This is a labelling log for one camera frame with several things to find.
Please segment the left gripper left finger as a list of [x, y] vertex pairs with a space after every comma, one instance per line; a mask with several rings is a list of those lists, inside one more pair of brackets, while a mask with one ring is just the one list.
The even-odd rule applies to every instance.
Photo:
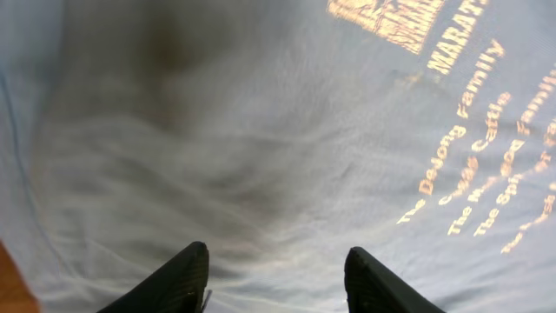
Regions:
[[193, 242], [98, 313], [202, 313], [209, 250]]

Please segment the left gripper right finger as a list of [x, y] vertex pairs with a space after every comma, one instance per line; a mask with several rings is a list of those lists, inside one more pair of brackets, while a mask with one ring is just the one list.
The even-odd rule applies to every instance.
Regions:
[[350, 313], [444, 313], [362, 247], [353, 247], [344, 265]]

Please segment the light blue printed t-shirt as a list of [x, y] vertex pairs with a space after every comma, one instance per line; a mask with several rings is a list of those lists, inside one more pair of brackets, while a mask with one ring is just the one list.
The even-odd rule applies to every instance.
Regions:
[[555, 309], [555, 4], [2, 0], [1, 238], [44, 312], [194, 241], [212, 312]]

